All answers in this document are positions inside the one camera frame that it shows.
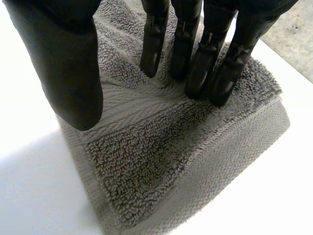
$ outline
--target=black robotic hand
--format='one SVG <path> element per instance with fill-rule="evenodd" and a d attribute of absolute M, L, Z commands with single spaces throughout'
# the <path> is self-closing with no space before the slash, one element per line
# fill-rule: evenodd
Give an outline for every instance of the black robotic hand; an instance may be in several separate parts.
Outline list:
<path fill-rule="evenodd" d="M 53 110 L 78 130 L 101 118 L 102 87 L 92 16 L 101 0 L 3 0 Z M 162 51 L 169 0 L 141 0 L 147 13 L 140 66 L 153 77 Z M 171 0 L 178 18 L 171 76 L 188 76 L 190 98 L 226 103 L 259 38 L 297 0 L 204 0 L 204 32 L 189 66 L 202 0 Z M 215 78 L 212 70 L 230 22 L 239 10 L 234 38 Z"/>
<path fill-rule="evenodd" d="M 169 0 L 141 0 L 147 13 L 141 68 L 153 77 L 157 72 L 166 30 Z M 297 0 L 204 0 L 204 31 L 191 66 L 190 57 L 200 20 L 202 0 L 171 0 L 178 18 L 171 76 L 187 78 L 190 98 L 208 96 L 216 106 L 224 105 L 254 46 L 279 16 Z M 226 58 L 216 76 L 212 71 L 230 23 L 239 11 L 236 31 Z"/>

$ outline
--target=robotic hand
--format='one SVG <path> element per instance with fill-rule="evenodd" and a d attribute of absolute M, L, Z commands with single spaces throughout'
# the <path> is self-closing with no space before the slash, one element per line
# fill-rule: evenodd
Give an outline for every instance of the robotic hand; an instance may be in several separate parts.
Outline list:
<path fill-rule="evenodd" d="M 101 118 L 102 88 L 97 33 L 92 19 L 101 0 L 3 0 L 19 32 L 44 93 L 53 108 L 78 130 Z M 147 13 L 140 66 L 155 76 L 167 26 L 169 0 L 141 0 Z M 224 105 L 254 46 L 297 0 L 204 0 L 204 32 L 189 67 L 202 0 L 171 0 L 178 18 L 171 76 L 188 76 L 190 98 L 208 95 Z M 212 70 L 231 20 L 239 11 L 234 38 L 215 78 Z"/>
<path fill-rule="evenodd" d="M 169 0 L 141 1 L 147 21 L 140 66 L 149 77 L 153 77 L 162 51 Z M 297 0 L 204 0 L 204 31 L 189 69 L 202 0 L 171 2 L 178 18 L 171 76 L 176 80 L 188 77 L 185 86 L 188 97 L 208 96 L 214 105 L 222 106 L 227 102 L 260 37 Z M 213 77 L 213 68 L 237 11 L 235 35 L 218 74 Z"/>

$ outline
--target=white table surface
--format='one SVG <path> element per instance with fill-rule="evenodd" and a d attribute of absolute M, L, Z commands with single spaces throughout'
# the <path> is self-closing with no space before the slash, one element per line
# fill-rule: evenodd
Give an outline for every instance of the white table surface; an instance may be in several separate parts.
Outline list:
<path fill-rule="evenodd" d="M 2 3 L 0 29 L 0 235 L 101 235 L 56 117 Z M 313 84 L 263 42 L 253 56 L 282 86 L 291 127 L 172 235 L 313 234 Z"/>

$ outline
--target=gray floor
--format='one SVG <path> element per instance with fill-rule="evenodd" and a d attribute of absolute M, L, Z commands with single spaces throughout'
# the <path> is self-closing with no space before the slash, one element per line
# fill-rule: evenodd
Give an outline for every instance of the gray floor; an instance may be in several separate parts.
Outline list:
<path fill-rule="evenodd" d="M 313 83 L 312 21 L 313 0 L 299 0 L 262 41 Z"/>

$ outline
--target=folded towel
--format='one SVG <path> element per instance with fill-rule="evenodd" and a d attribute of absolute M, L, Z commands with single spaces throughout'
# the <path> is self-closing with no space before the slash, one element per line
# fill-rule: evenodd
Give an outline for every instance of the folded towel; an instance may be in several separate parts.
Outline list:
<path fill-rule="evenodd" d="M 94 15 L 102 118 L 85 132 L 60 119 L 105 234 L 173 229 L 289 127 L 279 85 L 253 59 L 225 106 L 184 95 L 184 84 L 169 75 L 176 28 L 172 7 L 158 72 L 148 78 L 139 67 L 145 17 L 140 0 L 102 1 Z M 200 25 L 197 40 L 202 30 Z"/>

